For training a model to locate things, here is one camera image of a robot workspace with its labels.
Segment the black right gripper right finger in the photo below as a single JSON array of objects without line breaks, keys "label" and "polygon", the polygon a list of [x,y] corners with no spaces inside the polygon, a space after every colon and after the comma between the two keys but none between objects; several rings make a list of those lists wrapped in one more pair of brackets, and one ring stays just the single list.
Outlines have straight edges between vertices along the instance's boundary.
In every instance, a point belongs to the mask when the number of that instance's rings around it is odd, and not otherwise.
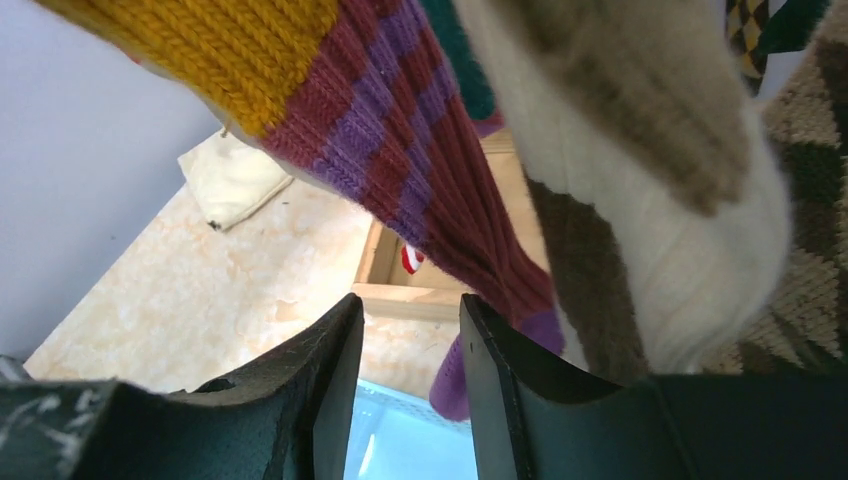
[{"label": "black right gripper right finger", "polygon": [[620,387],[460,306],[483,479],[843,479],[847,379],[660,375]]}]

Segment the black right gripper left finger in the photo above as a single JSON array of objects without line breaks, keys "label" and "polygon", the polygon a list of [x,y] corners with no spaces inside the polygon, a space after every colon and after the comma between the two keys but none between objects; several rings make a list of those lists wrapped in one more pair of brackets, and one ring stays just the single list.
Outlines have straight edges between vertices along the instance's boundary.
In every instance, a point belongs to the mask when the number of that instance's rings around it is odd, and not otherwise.
[{"label": "black right gripper left finger", "polygon": [[119,381],[1,387],[5,479],[340,479],[364,334],[348,294],[192,392]]}]

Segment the maroon purple yellow sock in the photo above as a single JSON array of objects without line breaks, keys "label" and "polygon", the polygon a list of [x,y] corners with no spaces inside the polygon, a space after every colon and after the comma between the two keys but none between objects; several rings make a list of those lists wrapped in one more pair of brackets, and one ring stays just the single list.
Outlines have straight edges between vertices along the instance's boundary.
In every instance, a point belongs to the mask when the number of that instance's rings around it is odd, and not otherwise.
[{"label": "maroon purple yellow sock", "polygon": [[48,1],[189,87],[245,142],[361,205],[554,354],[525,253],[415,1]]}]

